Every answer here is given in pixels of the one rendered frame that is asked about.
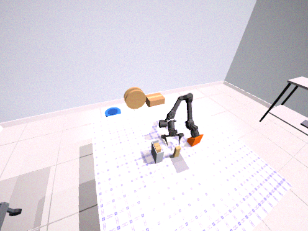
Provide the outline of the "grey open bin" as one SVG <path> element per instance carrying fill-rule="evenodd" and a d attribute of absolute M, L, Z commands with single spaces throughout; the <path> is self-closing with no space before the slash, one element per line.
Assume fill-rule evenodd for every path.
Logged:
<path fill-rule="evenodd" d="M 164 156 L 164 152 L 161 152 L 161 153 L 157 153 L 156 150 L 155 150 L 155 147 L 154 147 L 154 143 L 158 143 L 159 140 L 155 140 L 155 141 L 152 141 L 152 149 L 151 149 L 151 153 L 153 155 L 153 158 L 154 158 L 154 161 L 155 163 L 160 163 L 163 161 L 163 156 Z"/>

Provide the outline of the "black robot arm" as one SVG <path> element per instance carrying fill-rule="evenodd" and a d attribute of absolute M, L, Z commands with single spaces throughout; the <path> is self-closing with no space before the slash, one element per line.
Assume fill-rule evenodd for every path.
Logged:
<path fill-rule="evenodd" d="M 188 119 L 187 121 L 185 121 L 185 126 L 187 129 L 190 130 L 190 135 L 192 138 L 196 138 L 199 135 L 199 131 L 198 131 L 198 126 L 194 125 L 194 121 L 193 121 L 193 114 L 192 114 L 192 101 L 193 101 L 193 94 L 192 93 L 188 93 L 185 94 L 183 96 L 178 97 L 177 101 L 175 102 L 172 110 L 169 111 L 169 113 L 166 116 L 165 120 L 159 120 L 159 128 L 166 128 L 168 127 L 174 127 L 174 123 L 176 122 L 176 120 L 174 119 L 175 115 L 176 115 L 176 111 L 179 107 L 179 105 L 181 104 L 181 101 L 186 101 L 187 103 L 187 115 L 188 115 Z M 174 119 L 174 120 L 171 120 Z M 170 120 L 170 121 L 167 121 Z M 174 136 L 178 133 L 178 130 L 176 129 L 169 129 L 169 136 Z"/>

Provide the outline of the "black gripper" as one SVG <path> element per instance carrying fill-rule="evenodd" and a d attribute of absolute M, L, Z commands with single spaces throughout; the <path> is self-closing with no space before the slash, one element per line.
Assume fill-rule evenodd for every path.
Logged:
<path fill-rule="evenodd" d="M 169 129 L 171 129 L 171 130 L 173 130 L 173 129 L 175 129 L 175 127 L 168 127 L 168 132 L 169 132 Z M 169 136 L 169 135 L 166 135 L 166 134 L 163 134 L 163 135 L 161 135 L 161 138 L 162 139 L 165 139 L 165 142 L 166 142 L 166 144 L 167 144 L 167 146 L 168 146 L 168 142 L 167 142 L 167 137 L 177 137 L 177 136 L 179 136 L 179 146 L 180 146 L 180 141 L 181 141 L 181 138 L 184 136 L 184 133 L 179 133 L 179 134 L 176 134 L 176 135 L 172 135 L 172 136 Z"/>

